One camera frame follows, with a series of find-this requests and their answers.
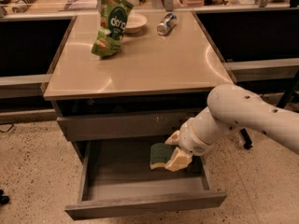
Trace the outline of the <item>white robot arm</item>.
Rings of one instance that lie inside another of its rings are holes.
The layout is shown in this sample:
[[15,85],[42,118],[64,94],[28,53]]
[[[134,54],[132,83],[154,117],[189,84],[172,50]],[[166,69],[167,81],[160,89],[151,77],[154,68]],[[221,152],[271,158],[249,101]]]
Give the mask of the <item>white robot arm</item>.
[[194,156],[202,156],[223,136],[243,128],[262,133],[299,153],[299,114],[270,105],[252,92],[233,84],[215,87],[207,107],[185,121],[167,140],[176,148],[165,168],[186,168]]

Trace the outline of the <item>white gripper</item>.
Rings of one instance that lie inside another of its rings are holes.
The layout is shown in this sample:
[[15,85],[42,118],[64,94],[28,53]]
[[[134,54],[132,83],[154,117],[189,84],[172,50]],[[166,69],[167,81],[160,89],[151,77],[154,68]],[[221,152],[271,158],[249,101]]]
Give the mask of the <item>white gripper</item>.
[[165,141],[167,145],[176,147],[171,155],[170,160],[165,164],[164,168],[171,172],[176,172],[187,168],[192,162],[192,155],[203,156],[212,145],[203,142],[199,135],[193,130],[193,122],[195,118],[188,119],[179,130],[173,132]]

